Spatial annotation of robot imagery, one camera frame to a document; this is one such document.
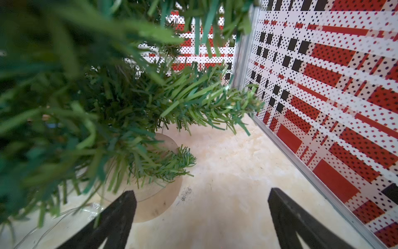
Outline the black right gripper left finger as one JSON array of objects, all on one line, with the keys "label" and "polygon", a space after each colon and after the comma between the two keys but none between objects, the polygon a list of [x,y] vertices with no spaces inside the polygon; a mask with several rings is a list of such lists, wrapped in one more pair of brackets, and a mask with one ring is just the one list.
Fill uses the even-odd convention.
[{"label": "black right gripper left finger", "polygon": [[134,191],[124,192],[78,233],[59,246],[60,249],[124,249],[133,224],[137,200]]}]

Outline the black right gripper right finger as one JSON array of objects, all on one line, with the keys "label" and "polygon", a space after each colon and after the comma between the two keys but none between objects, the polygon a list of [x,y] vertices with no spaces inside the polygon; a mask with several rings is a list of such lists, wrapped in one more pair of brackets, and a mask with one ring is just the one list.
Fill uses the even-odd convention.
[{"label": "black right gripper right finger", "polygon": [[352,246],[298,205],[279,188],[268,197],[272,221],[282,249],[301,249],[302,238],[310,249],[351,249]]}]

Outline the green christmas tree wooden base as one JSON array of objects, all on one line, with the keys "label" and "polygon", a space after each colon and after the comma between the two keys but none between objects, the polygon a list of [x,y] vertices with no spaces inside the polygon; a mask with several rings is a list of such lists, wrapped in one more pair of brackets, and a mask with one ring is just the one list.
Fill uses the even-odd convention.
[{"label": "green christmas tree wooden base", "polygon": [[251,31],[258,1],[1,1],[1,248],[32,218],[67,219],[60,246],[134,191],[133,223],[163,214],[197,160],[162,129],[235,131],[261,109],[224,62],[175,70]]}]

